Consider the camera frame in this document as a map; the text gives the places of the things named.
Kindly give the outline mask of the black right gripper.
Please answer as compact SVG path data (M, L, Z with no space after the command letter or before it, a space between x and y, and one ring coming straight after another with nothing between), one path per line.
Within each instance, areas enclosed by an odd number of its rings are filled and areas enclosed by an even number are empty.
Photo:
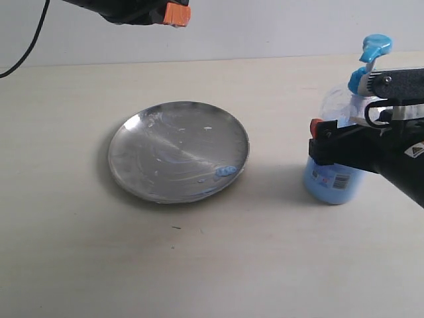
M316 164L341 164L380 174L423 206L423 119L393 121L386 131L311 119L309 155Z

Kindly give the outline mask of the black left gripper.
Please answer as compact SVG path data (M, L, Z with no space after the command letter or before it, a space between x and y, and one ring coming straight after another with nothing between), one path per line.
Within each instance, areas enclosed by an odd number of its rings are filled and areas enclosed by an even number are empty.
M173 0L68 0L115 25L169 25L186 27L191 19L189 1Z

